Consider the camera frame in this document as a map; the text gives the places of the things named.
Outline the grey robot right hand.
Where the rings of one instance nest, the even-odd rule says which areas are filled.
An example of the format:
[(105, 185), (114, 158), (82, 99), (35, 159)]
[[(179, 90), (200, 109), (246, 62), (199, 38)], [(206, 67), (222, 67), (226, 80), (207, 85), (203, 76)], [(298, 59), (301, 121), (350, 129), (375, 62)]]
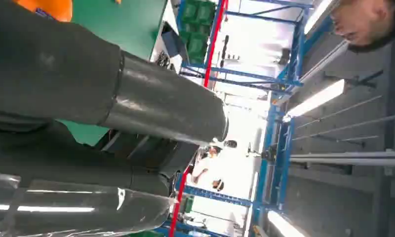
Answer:
[(207, 88), (47, 3), (0, 0), (0, 237), (158, 228), (177, 174), (228, 128)]

